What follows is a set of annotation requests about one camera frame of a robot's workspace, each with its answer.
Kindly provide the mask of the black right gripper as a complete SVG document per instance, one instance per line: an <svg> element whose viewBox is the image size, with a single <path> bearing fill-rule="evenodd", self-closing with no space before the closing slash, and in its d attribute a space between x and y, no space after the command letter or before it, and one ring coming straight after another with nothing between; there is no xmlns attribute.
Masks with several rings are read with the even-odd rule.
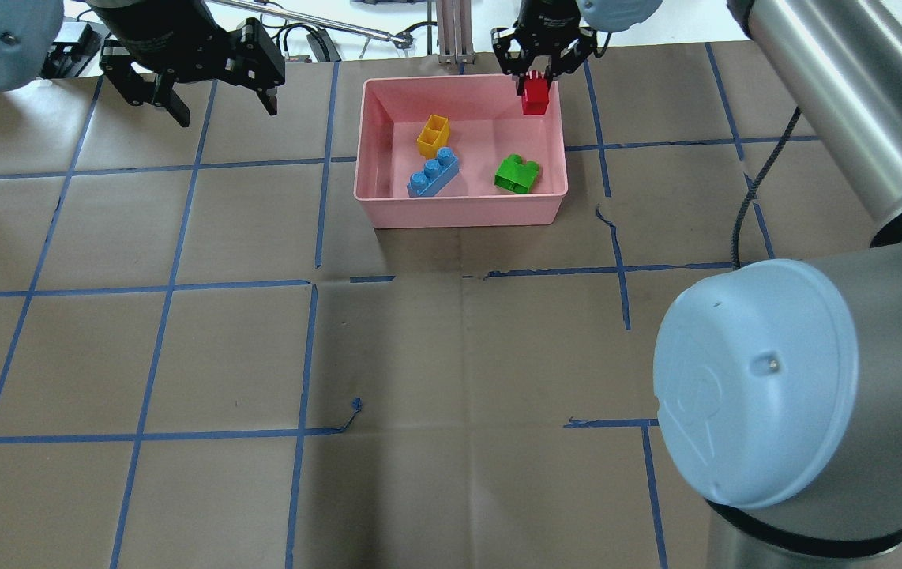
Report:
<svg viewBox="0 0 902 569"><path fill-rule="evenodd" d="M581 25L575 1L523 1L512 26L492 28L492 53L502 74L511 75L519 97L538 58L549 58L544 80L550 89L598 48L598 32Z"/></svg>

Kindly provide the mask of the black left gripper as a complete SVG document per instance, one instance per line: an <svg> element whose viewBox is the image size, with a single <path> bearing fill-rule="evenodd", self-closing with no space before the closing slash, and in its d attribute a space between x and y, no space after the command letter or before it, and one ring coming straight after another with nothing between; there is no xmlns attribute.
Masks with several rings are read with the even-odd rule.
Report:
<svg viewBox="0 0 902 569"><path fill-rule="evenodd" d="M88 6L112 34L103 43L101 71L128 104L154 105L188 127L190 111L175 84L218 80L255 92L268 115L278 115L285 58L259 18L227 30L203 1L90 1Z"/></svg>

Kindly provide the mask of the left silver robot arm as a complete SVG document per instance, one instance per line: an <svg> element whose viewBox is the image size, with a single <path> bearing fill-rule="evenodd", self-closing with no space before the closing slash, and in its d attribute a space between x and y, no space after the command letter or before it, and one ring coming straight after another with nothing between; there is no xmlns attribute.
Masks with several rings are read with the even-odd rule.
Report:
<svg viewBox="0 0 902 569"><path fill-rule="evenodd" d="M133 107L150 104L188 126L177 84L224 81L257 95L277 113L285 58L258 19L221 28L203 1L90 1L111 37L100 68ZM24 87L43 71L64 22L61 1L0 1L0 91Z"/></svg>

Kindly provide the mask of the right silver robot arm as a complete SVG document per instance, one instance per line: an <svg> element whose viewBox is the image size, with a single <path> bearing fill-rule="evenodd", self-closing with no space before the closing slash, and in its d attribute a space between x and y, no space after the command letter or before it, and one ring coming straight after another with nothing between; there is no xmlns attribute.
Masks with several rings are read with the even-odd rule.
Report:
<svg viewBox="0 0 902 569"><path fill-rule="evenodd" d="M877 230L742 264L671 304L667 452L712 512L710 568L863 568L902 543L902 25L878 1L729 1Z"/></svg>

